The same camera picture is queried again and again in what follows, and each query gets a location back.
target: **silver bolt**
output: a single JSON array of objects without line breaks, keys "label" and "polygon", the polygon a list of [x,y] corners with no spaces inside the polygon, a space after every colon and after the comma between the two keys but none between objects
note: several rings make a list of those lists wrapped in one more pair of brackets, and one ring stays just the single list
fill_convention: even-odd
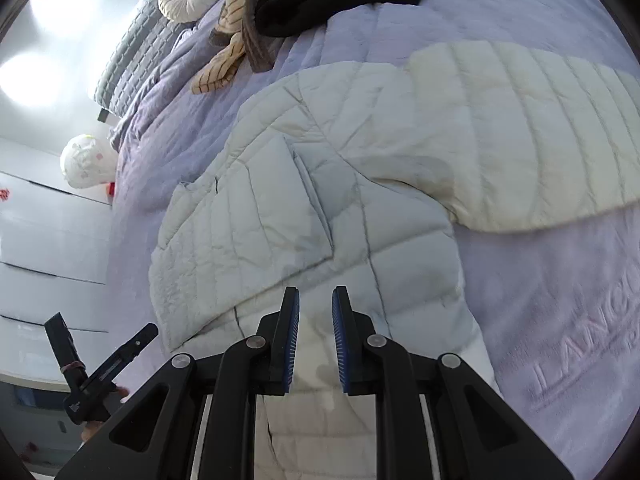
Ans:
[{"label": "silver bolt", "polygon": [[444,354],[441,361],[447,368],[458,368],[462,364],[460,358],[455,354]]},{"label": "silver bolt", "polygon": [[246,345],[249,348],[262,348],[266,344],[267,340],[261,335],[252,335],[249,339],[246,340]]},{"label": "silver bolt", "polygon": [[178,354],[171,359],[171,364],[174,368],[186,368],[191,363],[191,357],[187,354]]},{"label": "silver bolt", "polygon": [[373,348],[382,348],[386,345],[386,337],[380,334],[374,334],[367,337],[367,343],[369,346],[373,346]]}]

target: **purple sheet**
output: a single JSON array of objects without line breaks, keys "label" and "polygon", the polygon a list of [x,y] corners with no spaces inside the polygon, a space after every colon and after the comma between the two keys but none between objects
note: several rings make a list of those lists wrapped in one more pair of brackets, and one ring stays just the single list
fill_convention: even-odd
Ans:
[{"label": "purple sheet", "polygon": [[[278,42],[270,72],[252,74],[245,62],[229,88],[194,96],[191,77],[216,53],[207,42],[215,17],[214,9],[162,62],[114,132],[122,140],[108,268],[114,347],[154,320],[147,272],[175,186],[204,171],[242,102],[271,82],[342,60],[400,65],[415,50],[455,40],[513,41],[640,76],[598,0],[423,0],[342,12]],[[577,480],[602,467],[640,406],[639,214],[628,208],[525,235],[456,229],[467,302],[498,384]],[[603,301],[613,297],[609,311]],[[118,380],[135,389],[164,359],[155,341]]]}]

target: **purple bedspread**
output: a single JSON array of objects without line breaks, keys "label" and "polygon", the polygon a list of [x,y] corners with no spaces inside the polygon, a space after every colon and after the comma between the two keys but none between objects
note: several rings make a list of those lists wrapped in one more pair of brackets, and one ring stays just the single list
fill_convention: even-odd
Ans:
[{"label": "purple bedspread", "polygon": [[[640,76],[598,0],[423,0],[361,6],[278,42],[276,65],[247,62],[229,88],[194,96],[191,77],[216,53],[216,9],[152,74],[114,131],[121,157],[108,287],[114,347],[154,320],[148,267],[179,182],[222,149],[239,106],[271,82],[343,60],[404,63],[441,41],[513,41]],[[456,228],[467,303],[511,406],[571,468],[590,480],[640,406],[640,208],[520,235]],[[118,378],[137,388],[165,356],[156,340]]]}]

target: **human hand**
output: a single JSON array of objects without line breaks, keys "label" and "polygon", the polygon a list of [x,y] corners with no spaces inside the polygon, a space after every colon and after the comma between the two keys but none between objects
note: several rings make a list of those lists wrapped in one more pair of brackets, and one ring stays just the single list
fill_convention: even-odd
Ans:
[{"label": "human hand", "polygon": [[[123,399],[129,395],[129,390],[123,388],[122,386],[116,387],[116,391]],[[85,424],[84,430],[82,430],[82,433],[80,434],[82,443],[87,443],[91,439],[91,437],[97,433],[97,431],[102,427],[103,424],[103,422],[99,422],[98,420],[90,420],[87,424]]]}]

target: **gray headboard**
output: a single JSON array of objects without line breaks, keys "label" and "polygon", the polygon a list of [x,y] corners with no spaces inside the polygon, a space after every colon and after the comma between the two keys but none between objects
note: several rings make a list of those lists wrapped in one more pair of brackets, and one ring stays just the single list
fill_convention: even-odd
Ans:
[{"label": "gray headboard", "polygon": [[140,0],[138,12],[111,54],[94,90],[102,108],[122,117],[153,69],[171,52],[178,35],[195,23],[166,19],[158,0]]}]

